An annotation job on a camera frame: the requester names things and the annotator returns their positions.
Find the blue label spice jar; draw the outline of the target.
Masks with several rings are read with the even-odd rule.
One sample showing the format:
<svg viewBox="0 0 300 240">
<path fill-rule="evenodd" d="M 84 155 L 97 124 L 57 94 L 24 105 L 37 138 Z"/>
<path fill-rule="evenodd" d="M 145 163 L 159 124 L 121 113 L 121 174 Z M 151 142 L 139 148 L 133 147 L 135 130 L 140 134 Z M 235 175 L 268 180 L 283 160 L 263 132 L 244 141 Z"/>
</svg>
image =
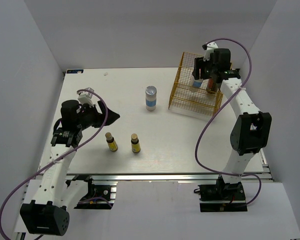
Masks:
<svg viewBox="0 0 300 240">
<path fill-rule="evenodd" d="M 189 82 L 189 86 L 192 87 L 192 88 L 200 88 L 201 85 L 202 85 L 202 82 L 203 80 L 202 79 L 194 79 L 194 78 L 191 78 L 190 82 Z"/>
<path fill-rule="evenodd" d="M 157 104 L 157 89 L 155 86 L 147 86 L 145 89 L 145 106 L 148 111 L 154 111 Z"/>
</svg>

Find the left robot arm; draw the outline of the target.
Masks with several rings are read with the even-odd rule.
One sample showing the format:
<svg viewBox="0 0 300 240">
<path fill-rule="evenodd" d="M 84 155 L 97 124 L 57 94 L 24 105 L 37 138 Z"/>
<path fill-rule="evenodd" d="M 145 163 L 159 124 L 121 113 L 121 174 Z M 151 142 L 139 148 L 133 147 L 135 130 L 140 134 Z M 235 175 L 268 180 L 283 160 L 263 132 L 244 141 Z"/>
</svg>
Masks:
<svg viewBox="0 0 300 240">
<path fill-rule="evenodd" d="M 95 104 L 66 100 L 61 104 L 61 118 L 53 127 L 50 148 L 51 167 L 44 171 L 41 183 L 30 203 L 22 204 L 20 216 L 30 234 L 63 236 L 68 230 L 70 211 L 84 198 L 95 196 L 96 187 L 87 180 L 66 184 L 72 159 L 83 137 L 83 130 L 109 126 L 120 118 L 118 113 Z"/>
</svg>

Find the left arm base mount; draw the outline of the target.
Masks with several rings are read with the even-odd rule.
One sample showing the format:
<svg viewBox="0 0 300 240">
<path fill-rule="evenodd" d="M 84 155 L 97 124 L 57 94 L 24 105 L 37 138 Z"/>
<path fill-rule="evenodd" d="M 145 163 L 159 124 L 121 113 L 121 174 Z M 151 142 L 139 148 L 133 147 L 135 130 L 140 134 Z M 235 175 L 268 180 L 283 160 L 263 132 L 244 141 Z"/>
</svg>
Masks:
<svg viewBox="0 0 300 240">
<path fill-rule="evenodd" d="M 73 182 L 78 183 L 79 180 L 87 183 L 88 191 L 74 209 L 110 210 L 112 208 L 117 191 L 117 186 L 114 183 L 96 181 L 91 175 L 76 175 L 74 178 L 65 181 L 66 189 L 73 185 Z"/>
</svg>

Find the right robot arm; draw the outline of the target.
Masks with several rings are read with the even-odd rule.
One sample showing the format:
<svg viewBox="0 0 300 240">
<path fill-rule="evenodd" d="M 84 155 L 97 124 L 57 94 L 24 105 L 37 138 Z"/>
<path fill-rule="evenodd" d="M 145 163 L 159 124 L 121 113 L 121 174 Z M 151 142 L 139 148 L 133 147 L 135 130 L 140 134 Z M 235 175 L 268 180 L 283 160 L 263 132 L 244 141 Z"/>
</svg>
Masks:
<svg viewBox="0 0 300 240">
<path fill-rule="evenodd" d="M 272 117 L 261 112 L 248 93 L 237 70 L 231 69 L 231 52 L 227 48 L 205 46 L 203 57 L 194 61 L 195 80 L 211 80 L 226 96 L 237 118 L 230 134 L 232 151 L 225 168 L 219 173 L 223 181 L 216 195 L 226 200 L 234 193 L 250 160 L 268 143 Z"/>
</svg>

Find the soy sauce bottle red label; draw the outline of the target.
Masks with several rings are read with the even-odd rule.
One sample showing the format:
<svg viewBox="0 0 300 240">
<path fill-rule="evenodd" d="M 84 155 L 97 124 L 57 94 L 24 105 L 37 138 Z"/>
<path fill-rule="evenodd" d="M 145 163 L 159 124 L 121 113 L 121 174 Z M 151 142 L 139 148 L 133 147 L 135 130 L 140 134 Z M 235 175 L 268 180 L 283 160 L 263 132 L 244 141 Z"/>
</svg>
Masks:
<svg viewBox="0 0 300 240">
<path fill-rule="evenodd" d="M 218 86 L 212 78 L 210 78 L 207 82 L 206 91 L 211 95 L 218 92 Z"/>
</svg>

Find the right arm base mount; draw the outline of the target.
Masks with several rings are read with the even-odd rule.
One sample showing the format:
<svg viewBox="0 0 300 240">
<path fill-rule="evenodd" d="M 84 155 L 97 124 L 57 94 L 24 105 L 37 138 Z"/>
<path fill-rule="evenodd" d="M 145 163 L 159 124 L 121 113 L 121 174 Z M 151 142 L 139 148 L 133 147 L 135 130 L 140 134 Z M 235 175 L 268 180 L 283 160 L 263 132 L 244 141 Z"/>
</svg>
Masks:
<svg viewBox="0 0 300 240">
<path fill-rule="evenodd" d="M 241 182 L 225 183 L 221 176 L 215 184 L 201 184 L 193 190 L 199 195 L 201 213 L 247 212 L 246 195 Z"/>
</svg>

